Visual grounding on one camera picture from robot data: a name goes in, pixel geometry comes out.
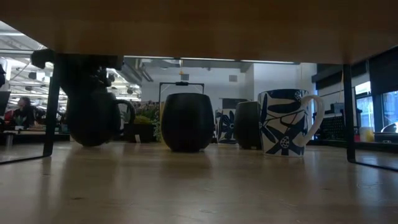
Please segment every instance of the floral pattern mug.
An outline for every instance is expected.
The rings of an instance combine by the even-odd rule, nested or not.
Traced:
[[[235,109],[216,110],[216,134],[220,144],[236,144],[234,137]]]
[[[308,130],[308,103],[317,103],[317,117]],[[320,127],[325,109],[319,96],[306,90],[264,91],[258,96],[262,150],[268,156],[300,157],[306,143]]]

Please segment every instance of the potted plant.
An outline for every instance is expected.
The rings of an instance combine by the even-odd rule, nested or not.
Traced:
[[[154,141],[154,128],[149,118],[139,115],[133,125],[124,124],[124,138],[129,142],[137,142],[138,138],[140,142],[151,142]]]

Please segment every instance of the mug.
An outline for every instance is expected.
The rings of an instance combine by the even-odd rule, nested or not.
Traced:
[[[308,103],[317,102],[317,117],[308,130]],[[306,90],[264,91],[258,96],[261,147],[267,156],[301,157],[320,127],[325,109],[319,96]]]
[[[163,139],[173,152],[198,152],[210,144],[214,117],[209,96],[170,94],[162,116]]]
[[[216,110],[217,143],[236,144],[234,135],[235,109]]]
[[[241,102],[236,106],[234,135],[243,149],[261,149],[257,110],[257,101]]]

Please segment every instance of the black metal leg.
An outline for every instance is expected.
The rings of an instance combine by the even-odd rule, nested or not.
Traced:
[[[345,125],[346,125],[346,141],[347,141],[347,160],[348,162],[369,166],[379,169],[398,171],[398,169],[388,166],[377,166],[365,162],[357,162],[355,158],[355,141],[354,141],[354,111],[353,111],[353,92],[351,84],[351,66],[343,65],[343,81],[344,81],[344,109],[345,109]]]
[[[57,54],[54,61],[54,70],[50,80],[47,114],[45,117],[45,141],[43,156],[51,156],[54,145],[55,126],[57,124],[58,98],[60,94],[60,74],[63,72],[64,55]]]

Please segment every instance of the ceiling duct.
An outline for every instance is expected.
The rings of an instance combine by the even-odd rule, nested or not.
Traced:
[[[172,59],[142,59],[144,66],[154,68],[180,68],[180,60]],[[246,72],[252,63],[247,62],[225,62],[217,60],[188,60],[183,59],[184,68],[239,68],[241,72]]]
[[[45,88],[49,87],[49,84],[40,84],[40,83],[10,83],[10,86],[32,86],[32,87],[39,87],[39,88]]]
[[[122,66],[122,70],[119,74],[129,83],[135,83],[137,85],[141,85],[142,83],[142,77],[127,63]]]
[[[140,58],[124,58],[124,64],[127,65],[137,77],[145,78],[148,82],[153,82],[154,80],[146,71],[146,67]]]

